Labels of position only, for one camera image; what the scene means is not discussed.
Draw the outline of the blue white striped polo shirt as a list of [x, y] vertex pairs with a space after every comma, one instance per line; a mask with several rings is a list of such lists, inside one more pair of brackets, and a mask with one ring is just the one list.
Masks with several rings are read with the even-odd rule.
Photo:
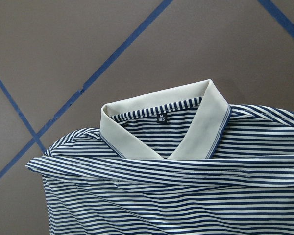
[[52, 235], [294, 235], [294, 112], [211, 80], [105, 104], [26, 167]]

